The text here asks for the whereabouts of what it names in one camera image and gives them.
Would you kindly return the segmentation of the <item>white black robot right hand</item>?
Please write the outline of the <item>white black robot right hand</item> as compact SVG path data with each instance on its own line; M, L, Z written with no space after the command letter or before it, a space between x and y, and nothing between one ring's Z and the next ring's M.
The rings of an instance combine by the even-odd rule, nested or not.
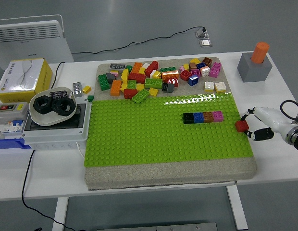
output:
M286 143L290 145L295 144L298 137L298 125L292 124L290 119L283 116L280 111L266 107L254 107L253 109L248 109L241 120L245 120L250 114L254 114L256 118L268 127L257 131L244 131L249 138L254 141L264 141L271 139L275 133L279 133Z

